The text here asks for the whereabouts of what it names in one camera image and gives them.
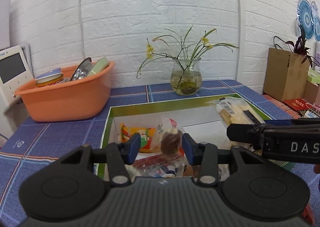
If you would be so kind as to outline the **blue round wall decoration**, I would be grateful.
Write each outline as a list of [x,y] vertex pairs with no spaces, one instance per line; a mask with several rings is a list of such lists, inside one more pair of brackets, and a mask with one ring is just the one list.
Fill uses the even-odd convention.
[[296,9],[297,35],[301,35],[301,29],[305,32],[307,40],[314,38],[319,42],[319,8],[317,4],[308,0],[299,0]]

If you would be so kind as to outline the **dark red leafy plant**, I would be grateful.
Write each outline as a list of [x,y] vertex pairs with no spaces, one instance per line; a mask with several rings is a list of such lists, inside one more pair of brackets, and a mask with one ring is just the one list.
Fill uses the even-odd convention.
[[282,43],[286,44],[289,48],[289,50],[292,53],[298,54],[300,56],[303,57],[301,64],[304,64],[305,62],[309,62],[310,67],[313,67],[314,65],[319,66],[319,61],[316,60],[315,57],[312,57],[309,54],[309,50],[310,48],[307,48],[306,45],[306,34],[305,34],[305,30],[303,29],[303,27],[299,24],[299,29],[300,29],[300,36],[297,38],[296,42],[294,43],[293,41],[284,41],[283,39],[281,39],[278,36],[274,36],[273,37],[273,46],[275,49],[281,49],[283,50],[283,48],[276,43],[276,39],[280,40]]

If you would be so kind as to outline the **brown snack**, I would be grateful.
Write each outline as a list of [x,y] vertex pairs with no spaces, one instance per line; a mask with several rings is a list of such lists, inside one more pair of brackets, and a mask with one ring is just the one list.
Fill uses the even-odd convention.
[[157,128],[159,131],[159,144],[161,154],[184,155],[182,149],[182,131],[178,128],[177,122],[171,118],[162,117]]

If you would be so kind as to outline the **green cardboard box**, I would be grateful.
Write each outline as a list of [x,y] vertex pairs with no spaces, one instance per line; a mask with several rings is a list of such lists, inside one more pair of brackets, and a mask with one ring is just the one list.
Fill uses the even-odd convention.
[[141,137],[141,149],[133,165],[127,167],[131,178],[138,176],[174,178],[197,177],[182,151],[163,155],[161,141],[166,133],[187,133],[197,143],[210,143],[228,150],[231,142],[226,129],[232,122],[251,123],[245,111],[259,122],[274,117],[238,94],[169,100],[163,102],[112,106],[108,112],[101,147],[128,141],[134,133]]

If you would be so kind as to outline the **plaid orange cloth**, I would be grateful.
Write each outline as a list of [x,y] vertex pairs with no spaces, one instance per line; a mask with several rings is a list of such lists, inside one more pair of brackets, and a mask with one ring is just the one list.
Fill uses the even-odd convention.
[[293,119],[299,119],[299,118],[319,118],[319,105],[312,105],[311,109],[308,109],[306,111],[295,111],[291,107],[287,106],[284,101],[279,101],[268,94],[263,94],[263,96],[268,99],[270,102],[272,102],[275,106],[279,107],[281,110],[283,110],[286,114],[290,115]]

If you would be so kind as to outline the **brown paper bag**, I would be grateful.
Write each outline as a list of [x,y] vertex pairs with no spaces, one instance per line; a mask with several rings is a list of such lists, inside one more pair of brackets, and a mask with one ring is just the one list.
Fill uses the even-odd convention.
[[302,98],[309,67],[305,56],[270,48],[263,93],[279,101]]

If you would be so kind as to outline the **cracker packet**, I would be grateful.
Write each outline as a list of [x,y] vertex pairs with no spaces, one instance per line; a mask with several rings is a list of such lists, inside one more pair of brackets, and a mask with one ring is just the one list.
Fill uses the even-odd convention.
[[214,107],[225,128],[231,124],[260,125],[265,123],[249,103],[242,98],[223,97],[219,100],[211,100],[207,104]]

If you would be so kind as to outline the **orange yellow snack packet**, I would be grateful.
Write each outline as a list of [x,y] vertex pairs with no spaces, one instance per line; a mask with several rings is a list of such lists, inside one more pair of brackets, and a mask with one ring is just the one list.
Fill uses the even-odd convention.
[[124,123],[120,124],[120,141],[126,143],[130,138],[138,133],[140,135],[141,153],[160,153],[159,131],[156,128],[131,127]]

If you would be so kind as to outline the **white water purifier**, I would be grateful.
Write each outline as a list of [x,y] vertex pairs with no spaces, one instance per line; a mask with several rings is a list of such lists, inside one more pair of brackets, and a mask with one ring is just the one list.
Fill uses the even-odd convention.
[[10,47],[10,1],[0,0],[0,49]]

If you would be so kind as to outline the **white appliance with screen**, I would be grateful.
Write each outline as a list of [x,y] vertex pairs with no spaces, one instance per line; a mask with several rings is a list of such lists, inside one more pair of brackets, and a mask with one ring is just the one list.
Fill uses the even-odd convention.
[[1,112],[6,113],[21,100],[15,91],[34,79],[28,44],[1,50]]

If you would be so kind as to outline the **metal bowl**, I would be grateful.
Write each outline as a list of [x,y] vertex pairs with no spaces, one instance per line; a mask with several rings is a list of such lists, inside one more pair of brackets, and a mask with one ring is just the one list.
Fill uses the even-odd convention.
[[90,57],[84,59],[72,74],[70,81],[84,79],[92,67],[92,59]]

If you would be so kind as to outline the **pale green dish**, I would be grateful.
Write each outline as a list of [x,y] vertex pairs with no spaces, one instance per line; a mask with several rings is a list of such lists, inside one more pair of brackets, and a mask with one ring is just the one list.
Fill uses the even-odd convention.
[[88,72],[86,77],[94,76],[97,73],[103,71],[106,67],[109,66],[109,60],[106,57],[100,58],[91,68],[91,70]]

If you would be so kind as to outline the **red booklet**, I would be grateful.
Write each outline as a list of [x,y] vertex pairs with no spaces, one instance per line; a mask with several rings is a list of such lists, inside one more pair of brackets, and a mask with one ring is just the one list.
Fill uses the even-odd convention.
[[304,99],[300,99],[300,98],[285,100],[284,103],[297,112],[306,111],[312,108],[312,105],[309,102],[306,102]]

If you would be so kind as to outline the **glass vase with flowers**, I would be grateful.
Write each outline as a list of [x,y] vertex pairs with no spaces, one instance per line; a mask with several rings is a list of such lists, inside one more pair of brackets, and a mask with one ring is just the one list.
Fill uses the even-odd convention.
[[[168,33],[160,35],[146,41],[146,58],[140,64],[136,78],[140,79],[142,70],[153,61],[160,59],[171,59],[173,62],[170,86],[180,96],[195,95],[202,86],[202,74],[200,72],[200,60],[206,52],[219,47],[227,48],[231,51],[238,49],[230,43],[210,43],[209,35],[216,32],[216,29],[205,31],[204,34],[194,43],[188,43],[187,38],[193,28],[190,27],[184,35],[179,35],[176,31],[166,29]],[[178,53],[156,51],[152,45],[154,42],[163,43],[168,49],[170,45],[168,39],[173,39],[180,47]]]

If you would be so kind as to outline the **small red snack packet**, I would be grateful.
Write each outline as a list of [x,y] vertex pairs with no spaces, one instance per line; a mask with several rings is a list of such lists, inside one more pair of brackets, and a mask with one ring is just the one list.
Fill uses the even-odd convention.
[[174,165],[175,167],[180,167],[181,165],[184,165],[184,156],[178,154],[159,154],[136,160],[133,163],[134,168],[143,171],[158,168],[163,165]]

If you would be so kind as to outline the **orange plastic basin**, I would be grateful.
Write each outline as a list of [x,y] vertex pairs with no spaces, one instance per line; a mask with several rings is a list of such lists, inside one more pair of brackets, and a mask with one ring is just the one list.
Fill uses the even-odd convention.
[[103,71],[87,78],[44,87],[36,87],[32,79],[15,92],[20,96],[31,118],[37,122],[61,122],[88,119],[106,105],[115,66],[110,61]]

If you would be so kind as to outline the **pink cardboard box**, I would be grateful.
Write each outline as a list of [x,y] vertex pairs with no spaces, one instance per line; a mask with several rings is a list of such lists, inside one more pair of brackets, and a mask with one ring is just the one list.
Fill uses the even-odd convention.
[[309,81],[306,82],[305,90],[303,98],[313,104],[319,105],[320,104],[320,87],[318,84],[310,83]]

